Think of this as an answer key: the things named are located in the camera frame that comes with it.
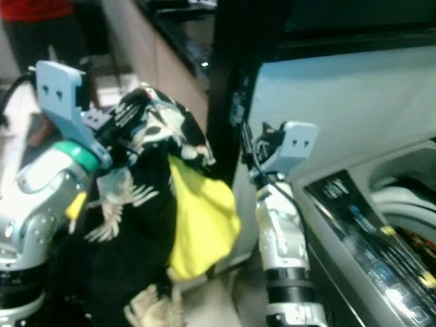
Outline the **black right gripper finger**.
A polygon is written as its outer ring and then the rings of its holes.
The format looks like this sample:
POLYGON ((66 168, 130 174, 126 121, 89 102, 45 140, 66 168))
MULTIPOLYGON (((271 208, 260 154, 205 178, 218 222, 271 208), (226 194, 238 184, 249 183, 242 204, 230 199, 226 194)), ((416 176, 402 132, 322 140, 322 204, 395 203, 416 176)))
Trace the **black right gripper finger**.
POLYGON ((255 168, 255 155, 253 154, 251 130, 246 121, 240 123, 240 146, 242 147, 242 162, 250 171, 255 168))

